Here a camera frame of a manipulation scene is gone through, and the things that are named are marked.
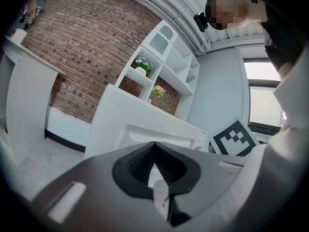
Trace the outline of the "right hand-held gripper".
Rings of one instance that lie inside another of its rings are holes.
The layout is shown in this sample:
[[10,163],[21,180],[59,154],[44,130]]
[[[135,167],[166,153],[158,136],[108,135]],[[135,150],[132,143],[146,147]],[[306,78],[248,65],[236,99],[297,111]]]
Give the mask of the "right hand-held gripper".
[[209,140],[215,153],[229,156],[245,157],[260,145],[248,124],[238,116],[218,131],[209,134]]

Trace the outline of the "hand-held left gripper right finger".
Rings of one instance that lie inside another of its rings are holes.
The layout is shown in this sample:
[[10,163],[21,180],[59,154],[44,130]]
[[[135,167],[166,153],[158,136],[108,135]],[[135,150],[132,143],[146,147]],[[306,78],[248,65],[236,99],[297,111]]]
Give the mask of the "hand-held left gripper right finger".
[[147,217],[149,228],[235,228],[244,203],[235,183],[247,157],[200,152],[162,143],[147,145],[147,166],[157,165],[168,187],[168,217]]

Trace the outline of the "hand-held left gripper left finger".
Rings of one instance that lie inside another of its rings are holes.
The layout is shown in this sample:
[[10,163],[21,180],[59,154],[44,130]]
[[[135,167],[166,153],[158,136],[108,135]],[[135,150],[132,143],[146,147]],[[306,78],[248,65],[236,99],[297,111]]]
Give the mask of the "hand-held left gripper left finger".
[[[167,232],[170,224],[148,199],[128,196],[114,182],[112,167],[121,157],[145,146],[139,144],[88,158],[49,183],[31,208],[49,232]],[[48,216],[74,182],[85,191],[61,222]]]

